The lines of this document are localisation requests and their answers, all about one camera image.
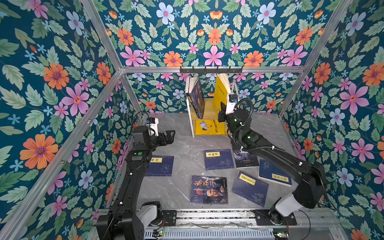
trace light blue flower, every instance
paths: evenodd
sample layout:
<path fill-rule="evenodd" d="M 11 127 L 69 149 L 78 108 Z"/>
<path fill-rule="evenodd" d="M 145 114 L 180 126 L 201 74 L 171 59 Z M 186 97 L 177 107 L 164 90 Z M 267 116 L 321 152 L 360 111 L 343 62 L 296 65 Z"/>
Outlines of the light blue flower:
<path fill-rule="evenodd" d="M 227 16 L 223 16 L 223 19 L 221 19 L 221 21 L 226 23 L 228 21 L 228 15 Z"/>
<path fill-rule="evenodd" d="M 9 168 L 15 168 L 15 172 L 17 172 L 19 170 L 19 168 L 23 168 L 23 161 L 20 161 L 19 160 L 15 160 L 15 164 L 12 164 L 11 166 L 9 166 Z"/>
<path fill-rule="evenodd" d="M 211 20 L 209 20 L 209 16 L 204 16 L 203 21 L 205 21 L 205 23 L 207 23 L 207 22 L 210 22 Z"/>
<path fill-rule="evenodd" d="M 47 132 L 51 131 L 51 129 L 49 129 L 50 125 L 47 125 L 47 126 L 42 125 L 41 127 L 43 130 L 41 130 L 40 133 L 44 133 L 45 135 L 47 135 Z"/>
<path fill-rule="evenodd" d="M 47 108 L 44 109 L 43 112 L 47 113 L 47 116 L 49 116 L 50 114 L 53 114 L 52 110 L 53 110 L 53 108 L 50 108 L 49 106 L 47 106 Z"/>
<path fill-rule="evenodd" d="M 12 121 L 12 125 L 14 125 L 15 122 L 20 123 L 19 121 L 20 117 L 17 117 L 16 114 L 13 114 L 12 117 L 8 117 L 7 119 Z"/>
<path fill-rule="evenodd" d="M 120 18 L 121 21 L 123 21 L 123 20 L 125 19 L 124 17 L 125 17 L 124 15 L 122 15 L 121 13 L 119 13 L 118 18 Z"/>
<path fill-rule="evenodd" d="M 32 61 L 32 59 L 36 59 L 34 57 L 34 55 L 35 55 L 34 52 L 29 53 L 28 50 L 25 50 L 25 53 L 26 53 L 26 55 L 24 55 L 24 57 L 29 58 L 30 61 Z"/>

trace floral wallpaper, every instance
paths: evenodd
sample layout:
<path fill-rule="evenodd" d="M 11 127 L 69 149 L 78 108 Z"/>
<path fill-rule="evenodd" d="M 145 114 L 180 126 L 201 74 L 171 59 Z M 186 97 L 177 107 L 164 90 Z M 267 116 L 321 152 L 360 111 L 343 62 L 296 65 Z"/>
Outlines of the floral wallpaper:
<path fill-rule="evenodd" d="M 353 240 L 384 237 L 382 4 L 354 1 L 284 115 L 302 159 L 324 165 L 325 204 Z"/>
<path fill-rule="evenodd" d="M 79 1 L 3 1 L 0 29 L 2 228 L 114 68 Z M 86 239 L 126 151 L 132 114 L 119 82 L 19 239 Z"/>

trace book cover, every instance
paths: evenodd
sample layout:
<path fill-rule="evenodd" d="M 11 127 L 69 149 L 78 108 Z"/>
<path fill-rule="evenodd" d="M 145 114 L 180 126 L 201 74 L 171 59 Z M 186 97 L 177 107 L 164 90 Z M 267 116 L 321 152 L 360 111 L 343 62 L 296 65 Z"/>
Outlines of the book cover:
<path fill-rule="evenodd" d="M 205 150 L 204 161 L 206 170 L 235 168 L 230 149 Z"/>
<path fill-rule="evenodd" d="M 259 178 L 289 187 L 292 186 L 292 179 L 288 174 L 262 158 L 260 159 Z"/>
<path fill-rule="evenodd" d="M 224 135 L 225 125 L 217 120 L 196 120 L 196 135 Z"/>
<path fill-rule="evenodd" d="M 227 178 L 192 176 L 190 204 L 228 204 Z"/>
<path fill-rule="evenodd" d="M 268 183 L 239 171 L 232 192 L 264 207 L 268 186 Z"/>
<path fill-rule="evenodd" d="M 170 177 L 172 176 L 174 156 L 152 156 L 146 177 Z"/>
<path fill-rule="evenodd" d="M 255 153 L 250 152 L 241 152 L 240 148 L 235 145 L 233 140 L 231 140 L 233 157 L 235 158 L 236 168 L 242 167 L 258 167 L 259 161 Z"/>

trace gray marble floor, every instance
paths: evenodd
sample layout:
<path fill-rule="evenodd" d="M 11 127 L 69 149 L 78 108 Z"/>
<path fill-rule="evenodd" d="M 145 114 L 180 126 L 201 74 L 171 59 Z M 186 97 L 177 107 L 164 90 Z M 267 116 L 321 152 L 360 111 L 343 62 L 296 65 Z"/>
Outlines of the gray marble floor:
<path fill-rule="evenodd" d="M 159 132 L 176 130 L 173 144 L 159 147 L 153 155 L 175 156 L 172 177 L 145 177 L 137 202 L 138 208 L 145 202 L 160 201 L 164 209 L 169 208 L 217 208 L 218 205 L 189 204 L 192 175 L 226 177 L 228 182 L 228 205 L 222 208 L 255 208 L 259 205 L 231 193 L 232 185 L 238 169 L 223 169 L 206 171 L 204 165 L 204 150 L 231 149 L 230 139 L 225 136 L 196 136 L 192 138 L 187 114 L 155 115 L 159 119 Z M 254 114 L 251 128 L 263 135 L 277 147 L 297 156 L 292 142 L 285 131 L 281 119 L 276 114 Z M 241 171 L 258 177 L 258 167 L 241 168 Z M 271 207 L 279 198 L 292 192 L 297 184 L 286 187 L 269 183 L 265 207 Z"/>

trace black cable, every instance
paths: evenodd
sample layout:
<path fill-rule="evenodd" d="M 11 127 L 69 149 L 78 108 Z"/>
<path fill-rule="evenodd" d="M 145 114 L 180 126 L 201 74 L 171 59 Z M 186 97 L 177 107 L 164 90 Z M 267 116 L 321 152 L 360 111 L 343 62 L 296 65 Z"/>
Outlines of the black cable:
<path fill-rule="evenodd" d="M 305 212 L 303 212 L 303 211 L 301 211 L 301 212 L 304 213 L 307 216 L 308 221 L 310 222 L 310 230 L 308 231 L 307 235 L 302 239 L 302 240 L 304 240 L 304 239 L 306 239 L 308 237 L 308 235 L 311 232 L 311 220 L 310 220 L 310 217 L 308 217 L 308 215 Z"/>

